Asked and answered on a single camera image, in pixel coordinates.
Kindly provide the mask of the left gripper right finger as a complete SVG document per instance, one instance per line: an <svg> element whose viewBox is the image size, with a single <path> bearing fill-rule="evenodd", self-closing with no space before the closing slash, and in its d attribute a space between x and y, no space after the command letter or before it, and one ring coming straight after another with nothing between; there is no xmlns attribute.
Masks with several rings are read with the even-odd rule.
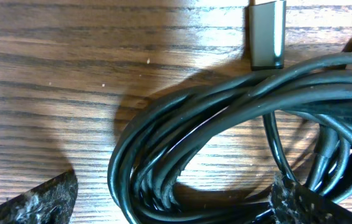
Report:
<svg viewBox="0 0 352 224"><path fill-rule="evenodd" d="M352 224L352 212L282 174L275 174L269 195L276 223Z"/></svg>

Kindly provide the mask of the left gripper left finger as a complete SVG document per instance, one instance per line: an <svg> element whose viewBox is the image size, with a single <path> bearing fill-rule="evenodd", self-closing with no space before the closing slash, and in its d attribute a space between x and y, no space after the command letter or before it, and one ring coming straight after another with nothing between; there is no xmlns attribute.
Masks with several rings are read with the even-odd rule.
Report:
<svg viewBox="0 0 352 224"><path fill-rule="evenodd" d="M78 195L74 170L0 204L0 224L68 224Z"/></svg>

